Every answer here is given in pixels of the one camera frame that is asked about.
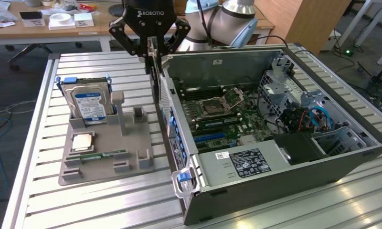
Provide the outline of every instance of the office chair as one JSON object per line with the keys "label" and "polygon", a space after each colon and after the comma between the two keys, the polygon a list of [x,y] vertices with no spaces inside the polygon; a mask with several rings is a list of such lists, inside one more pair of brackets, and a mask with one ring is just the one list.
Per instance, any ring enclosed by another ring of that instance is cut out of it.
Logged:
{"label": "office chair", "polygon": [[[77,48],[81,48],[81,43],[80,42],[75,42],[75,46]],[[30,44],[29,46],[25,47],[25,49],[22,49],[21,52],[17,53],[16,56],[12,57],[12,59],[6,62],[8,65],[9,65],[9,68],[10,70],[13,71],[18,71],[20,70],[20,66],[13,64],[13,62],[16,62],[16,60],[18,60],[22,56],[26,55],[26,53],[29,53],[34,48],[41,48],[44,49],[48,54],[52,53],[51,49],[47,47],[45,44],[41,44],[41,43],[36,43],[36,44]],[[5,46],[5,49],[9,50],[9,51],[13,51],[13,46],[12,45],[6,45]]]}

